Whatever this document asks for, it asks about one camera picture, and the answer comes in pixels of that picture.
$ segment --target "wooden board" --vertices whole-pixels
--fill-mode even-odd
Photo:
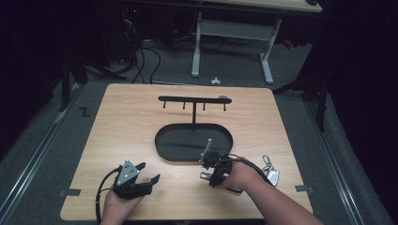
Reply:
[[[246,7],[275,8],[302,12],[321,12],[319,4],[311,6],[305,0],[204,0],[222,4],[242,5]]]
[[[167,124],[191,122],[191,105],[169,102],[163,109],[158,96],[218,98],[227,96],[232,103],[198,105],[197,123],[215,123],[227,128],[233,138],[231,153],[247,158],[262,168],[268,155],[281,172],[277,188],[312,212],[299,168],[283,127],[274,96],[266,88],[169,86],[111,84],[99,112],[70,188],[80,196],[68,196],[61,211],[65,220],[95,220],[95,196],[103,177],[129,159],[134,165],[146,162],[137,183],[147,182],[158,173],[160,182],[145,196],[130,219],[225,219],[261,218],[246,193],[236,196],[213,188],[199,178],[206,170],[199,162],[171,162],[161,158],[154,139]],[[114,182],[111,176],[104,188]],[[101,205],[105,199],[104,192]]]

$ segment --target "hand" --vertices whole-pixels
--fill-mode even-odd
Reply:
[[[233,187],[246,190],[248,185],[254,180],[262,180],[261,176],[252,167],[242,162],[234,162],[232,165],[230,174],[220,184],[221,188]]]
[[[105,197],[101,225],[122,224],[143,198],[124,200],[120,199],[112,190],[109,190]]]

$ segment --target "table leg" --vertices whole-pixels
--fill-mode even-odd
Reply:
[[[271,53],[272,46],[275,42],[275,38],[278,35],[278,31],[279,31],[279,27],[281,26],[281,22],[282,22],[282,19],[278,19],[276,21],[276,23],[274,24],[273,29],[271,31],[270,38],[268,40],[266,52],[260,53],[261,65],[263,66],[264,76],[266,78],[267,84],[273,84],[272,74],[269,69],[268,58],[269,58],[269,54]]]

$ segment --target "coat hook rack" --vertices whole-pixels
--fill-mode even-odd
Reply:
[[[185,110],[185,104],[191,102],[192,107],[192,129],[195,129],[196,125],[196,104],[203,103],[203,111],[206,109],[206,104],[223,104],[223,110],[226,111],[226,104],[230,104],[232,99],[226,96],[220,97],[171,97],[171,96],[159,96],[159,101],[163,101],[163,108],[166,108],[167,101],[182,102],[182,109]]]

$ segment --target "dark background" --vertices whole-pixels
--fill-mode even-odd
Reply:
[[[329,69],[329,92],[348,140],[397,222],[397,1],[321,1],[324,13],[352,22],[318,34],[318,24],[285,20],[278,35],[293,43],[314,43],[298,78]],[[0,149],[3,158],[29,120],[53,96],[66,52],[102,66],[126,58],[116,4],[3,1],[0,7]],[[173,45],[175,29],[184,34],[192,12],[139,8],[145,34]],[[337,51],[334,57],[328,53]]]

